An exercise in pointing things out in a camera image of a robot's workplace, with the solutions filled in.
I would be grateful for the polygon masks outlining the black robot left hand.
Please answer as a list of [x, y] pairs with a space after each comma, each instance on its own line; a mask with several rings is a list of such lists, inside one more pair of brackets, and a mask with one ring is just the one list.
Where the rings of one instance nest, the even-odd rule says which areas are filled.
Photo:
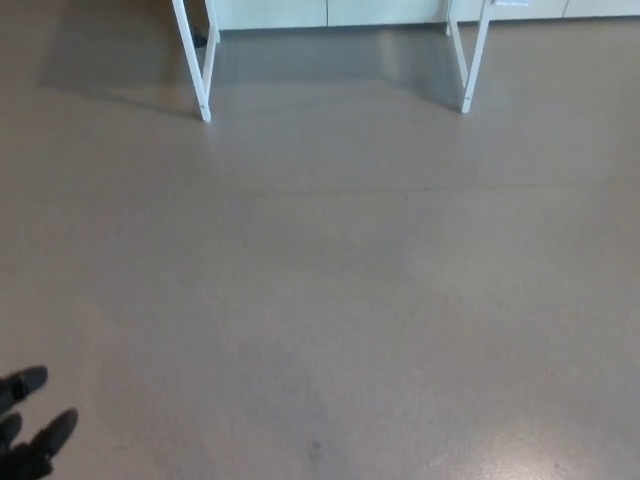
[[23, 418], [12, 409], [41, 389], [48, 380], [48, 369], [36, 365], [1, 378], [1, 478], [36, 480], [50, 476], [53, 460], [73, 435], [79, 420], [75, 408], [69, 408], [29, 441], [16, 443]]

